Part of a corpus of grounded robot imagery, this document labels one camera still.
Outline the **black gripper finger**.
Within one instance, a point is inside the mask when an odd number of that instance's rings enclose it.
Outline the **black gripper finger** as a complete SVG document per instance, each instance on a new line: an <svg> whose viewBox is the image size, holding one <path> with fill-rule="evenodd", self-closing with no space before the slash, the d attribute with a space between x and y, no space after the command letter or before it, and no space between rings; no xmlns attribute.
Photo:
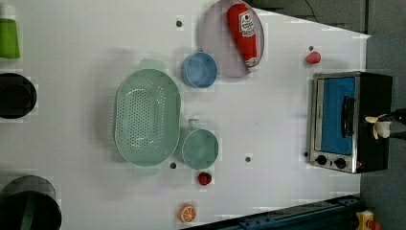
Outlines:
<svg viewBox="0 0 406 230"><path fill-rule="evenodd" d="M390 138L406 140L406 131L391 133Z"/></svg>
<svg viewBox="0 0 406 230"><path fill-rule="evenodd" d="M399 122L406 125L406 108L400 108L391 113L393 122Z"/></svg>

